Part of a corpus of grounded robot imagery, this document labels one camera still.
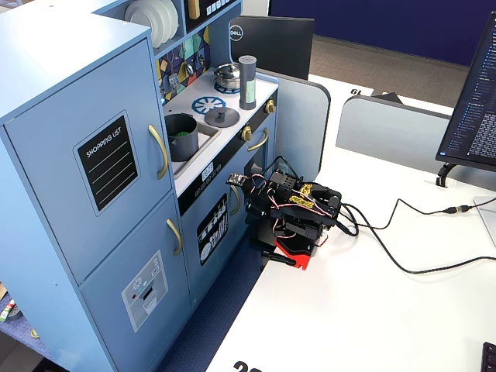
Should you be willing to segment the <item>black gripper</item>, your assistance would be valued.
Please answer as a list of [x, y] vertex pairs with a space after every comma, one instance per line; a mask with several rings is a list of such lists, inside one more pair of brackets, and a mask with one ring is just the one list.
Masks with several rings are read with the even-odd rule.
[[269, 178], [267, 191], [256, 189], [248, 195], [245, 223], [249, 226], [256, 225], [267, 217], [265, 212], [269, 212], [273, 206], [267, 195], [292, 195], [300, 191], [303, 184], [302, 177], [295, 177], [276, 169]]

